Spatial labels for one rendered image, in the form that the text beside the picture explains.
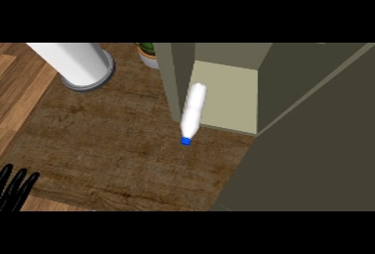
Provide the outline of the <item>white water bottle blue cap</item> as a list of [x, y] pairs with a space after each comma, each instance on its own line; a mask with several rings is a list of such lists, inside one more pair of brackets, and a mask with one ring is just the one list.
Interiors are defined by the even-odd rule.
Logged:
[[206, 97], [207, 85], [203, 83], [192, 84], [180, 121], [182, 144], [185, 146], [191, 145], [192, 138], [200, 129]]

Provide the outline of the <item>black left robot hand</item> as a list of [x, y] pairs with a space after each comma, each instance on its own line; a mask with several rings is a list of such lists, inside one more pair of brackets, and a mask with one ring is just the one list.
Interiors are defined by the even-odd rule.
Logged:
[[21, 210], [40, 177], [39, 173], [33, 173], [27, 178], [27, 170], [21, 169], [11, 179], [12, 170], [12, 164], [8, 164], [0, 170], [0, 211]]

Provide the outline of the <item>potted green plant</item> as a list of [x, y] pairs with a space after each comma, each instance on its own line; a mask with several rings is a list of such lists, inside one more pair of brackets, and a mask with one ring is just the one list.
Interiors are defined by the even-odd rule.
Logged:
[[154, 45], [151, 43], [136, 43], [138, 52], [144, 63], [151, 68], [158, 68], [158, 61], [155, 55]]

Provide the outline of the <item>olive grey cabinet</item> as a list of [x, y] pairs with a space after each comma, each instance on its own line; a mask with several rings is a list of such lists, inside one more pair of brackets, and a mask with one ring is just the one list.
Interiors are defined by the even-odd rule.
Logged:
[[189, 86], [207, 85], [201, 124], [256, 136], [318, 84], [375, 47], [371, 43], [158, 43], [172, 119]]

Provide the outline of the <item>dark grey cabinet door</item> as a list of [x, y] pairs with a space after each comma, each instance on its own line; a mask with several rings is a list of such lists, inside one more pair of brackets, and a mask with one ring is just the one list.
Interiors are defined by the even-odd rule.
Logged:
[[375, 43], [256, 138], [211, 209], [375, 210]]

